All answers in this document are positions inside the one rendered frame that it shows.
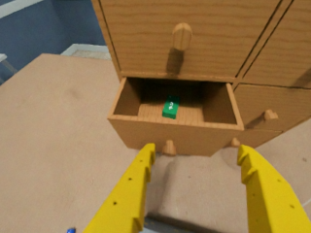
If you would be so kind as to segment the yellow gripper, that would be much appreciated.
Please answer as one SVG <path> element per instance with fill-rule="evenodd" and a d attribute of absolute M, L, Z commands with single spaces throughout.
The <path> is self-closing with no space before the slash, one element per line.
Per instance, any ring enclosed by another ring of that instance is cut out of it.
<path fill-rule="evenodd" d="M 156 145 L 133 159 L 83 233 L 139 233 L 144 228 L 147 183 Z M 290 185 L 255 150 L 240 145 L 237 165 L 246 185 L 248 233 L 311 233 L 311 223 Z"/>

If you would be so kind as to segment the green 9v battery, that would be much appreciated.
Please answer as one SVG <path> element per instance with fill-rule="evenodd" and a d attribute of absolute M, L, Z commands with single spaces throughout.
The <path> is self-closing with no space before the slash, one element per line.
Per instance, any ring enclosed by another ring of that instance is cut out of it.
<path fill-rule="evenodd" d="M 168 94 L 164 108 L 162 111 L 163 117 L 170 117 L 170 118 L 176 118 L 176 114 L 179 107 L 180 97 L 177 95 Z"/>

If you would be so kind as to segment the blue cylindrical battery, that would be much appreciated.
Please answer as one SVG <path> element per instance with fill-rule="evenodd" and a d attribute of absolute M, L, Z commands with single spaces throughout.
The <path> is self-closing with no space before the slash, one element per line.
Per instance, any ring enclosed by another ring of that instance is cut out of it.
<path fill-rule="evenodd" d="M 74 227 L 72 228 L 68 228 L 67 233 L 75 233 L 75 229 Z"/>

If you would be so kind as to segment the brown chest of drawers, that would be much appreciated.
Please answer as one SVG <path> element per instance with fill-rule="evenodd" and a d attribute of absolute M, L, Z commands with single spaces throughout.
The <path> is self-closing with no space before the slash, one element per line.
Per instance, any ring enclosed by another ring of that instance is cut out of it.
<path fill-rule="evenodd" d="M 267 24 L 262 29 L 258 39 L 256 40 L 254 46 L 252 47 L 251 51 L 249 52 L 248 56 L 246 57 L 245 61 L 243 62 L 242 66 L 240 67 L 239 71 L 237 72 L 235 77 L 221 77 L 221 76 L 205 76 L 205 75 L 189 75 L 189 74 L 169 74 L 169 73 L 149 73 L 149 72 L 124 72 L 121 70 L 121 65 L 118 59 L 118 55 L 115 49 L 115 45 L 112 39 L 112 35 L 109 29 L 109 25 L 107 22 L 107 18 L 104 13 L 104 9 L 102 6 L 101 0 L 92 0 L 93 6 L 97 13 L 109 52 L 112 56 L 118 77 L 120 82 L 123 76 L 140 76 L 140 77 L 162 77 L 162 78 L 180 78 L 180 79 L 197 79 L 197 80 L 212 80 L 212 81 L 228 81 L 231 84 L 232 90 L 237 86 L 239 82 L 241 83 L 268 83 L 268 84 L 280 84 L 280 85 L 292 85 L 292 86 L 305 86 L 311 87 L 311 83 L 295 83 L 295 82 L 282 82 L 282 81 L 270 81 L 270 80 L 257 80 L 257 79 L 243 79 L 243 75 L 251 65 L 252 61 L 258 54 L 259 50 L 263 46 L 264 42 L 272 32 L 273 28 L 279 21 L 280 17 L 287 9 L 289 4 L 292 0 L 280 0 L 278 5 L 276 6 L 274 12 L 272 13 L 271 17 L 269 18 Z M 273 138 L 287 132 L 288 130 L 298 126 L 302 122 L 306 121 L 307 119 L 311 118 L 308 116 L 307 118 L 301 120 L 300 122 L 294 124 L 293 126 L 287 129 L 281 128 L 269 128 L 269 127 L 257 127 L 257 126 L 245 126 L 249 128 L 261 128 L 261 129 L 273 129 L 273 130 L 281 130 L 280 133 L 277 135 L 269 138 L 268 140 L 260 143 L 259 145 L 253 147 L 252 149 L 257 148 L 258 146 L 272 140 Z"/>

